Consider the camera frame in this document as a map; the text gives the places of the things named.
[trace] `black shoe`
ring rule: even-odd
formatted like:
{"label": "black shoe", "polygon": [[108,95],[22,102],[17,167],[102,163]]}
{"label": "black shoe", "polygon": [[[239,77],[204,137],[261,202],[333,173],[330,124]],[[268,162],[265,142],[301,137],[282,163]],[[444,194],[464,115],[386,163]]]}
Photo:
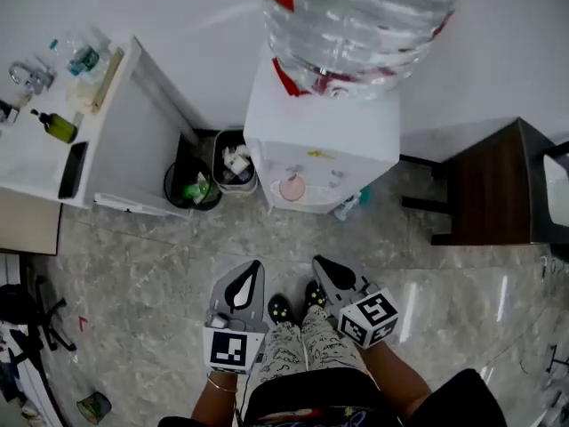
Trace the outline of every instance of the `black shoe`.
{"label": "black shoe", "polygon": [[309,308],[312,307],[313,305],[319,305],[322,308],[324,308],[326,305],[326,297],[324,296],[324,292],[322,291],[320,285],[316,280],[311,280],[306,287],[306,293],[304,297],[304,309],[302,311],[303,318],[309,312]]}
{"label": "black shoe", "polygon": [[270,318],[277,325],[286,321],[293,323],[294,325],[299,324],[293,315],[291,304],[282,294],[275,294],[270,298],[267,305],[267,311]]}

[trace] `person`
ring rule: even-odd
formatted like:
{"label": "person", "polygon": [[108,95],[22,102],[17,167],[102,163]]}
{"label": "person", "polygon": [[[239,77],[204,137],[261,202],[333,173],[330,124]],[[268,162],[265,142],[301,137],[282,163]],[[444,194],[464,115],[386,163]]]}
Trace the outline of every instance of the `person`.
{"label": "person", "polygon": [[[268,315],[276,327],[266,337],[244,426],[506,426],[475,370],[458,373],[432,392],[384,342],[357,352],[325,319],[324,306],[314,280],[301,322],[281,294],[270,299]],[[236,385],[237,375],[211,372],[191,419],[166,417],[159,427],[230,427]]]}

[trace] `patterned pants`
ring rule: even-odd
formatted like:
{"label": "patterned pants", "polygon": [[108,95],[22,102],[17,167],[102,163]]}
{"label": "patterned pants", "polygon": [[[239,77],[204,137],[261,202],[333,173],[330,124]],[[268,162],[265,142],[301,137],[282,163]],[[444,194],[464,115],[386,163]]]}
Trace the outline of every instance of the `patterned pants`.
{"label": "patterned pants", "polygon": [[339,338],[325,318],[324,310],[313,305],[304,318],[302,330],[289,322],[271,330],[265,339],[265,353],[253,387],[280,376],[323,368],[351,367],[367,373],[354,343]]}

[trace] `clear plastic bottle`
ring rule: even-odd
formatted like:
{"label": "clear plastic bottle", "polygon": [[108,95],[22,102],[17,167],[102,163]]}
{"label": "clear plastic bottle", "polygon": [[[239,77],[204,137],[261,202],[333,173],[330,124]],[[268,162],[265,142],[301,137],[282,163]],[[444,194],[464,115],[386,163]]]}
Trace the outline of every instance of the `clear plastic bottle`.
{"label": "clear plastic bottle", "polygon": [[456,1],[265,0],[265,24],[300,89],[372,99],[411,74]]}
{"label": "clear plastic bottle", "polygon": [[54,39],[50,49],[56,56],[56,68],[65,66],[73,76],[89,83],[102,80],[107,70],[100,54],[76,33],[68,32],[62,39]]}

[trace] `cable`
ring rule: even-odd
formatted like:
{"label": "cable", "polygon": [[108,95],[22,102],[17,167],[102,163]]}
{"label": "cable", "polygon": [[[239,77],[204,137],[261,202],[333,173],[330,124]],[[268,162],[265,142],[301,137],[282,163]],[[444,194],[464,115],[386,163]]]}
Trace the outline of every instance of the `cable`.
{"label": "cable", "polygon": [[243,391],[243,400],[241,400],[241,408],[239,408],[239,411],[243,411],[243,407],[245,405],[245,396],[247,395],[247,386],[249,385],[249,378],[251,378],[251,374],[249,374],[249,376],[247,376],[247,381],[245,382],[245,390]]}
{"label": "cable", "polygon": [[245,390],[243,391],[243,400],[241,401],[241,408],[237,409],[237,401],[235,402],[235,416],[237,419],[237,425],[239,427],[243,427],[243,417],[241,416],[241,412],[243,411],[243,406],[245,404],[245,396],[247,395],[247,387],[249,384],[249,378],[251,378],[251,374],[247,376],[247,381],[245,382]]}

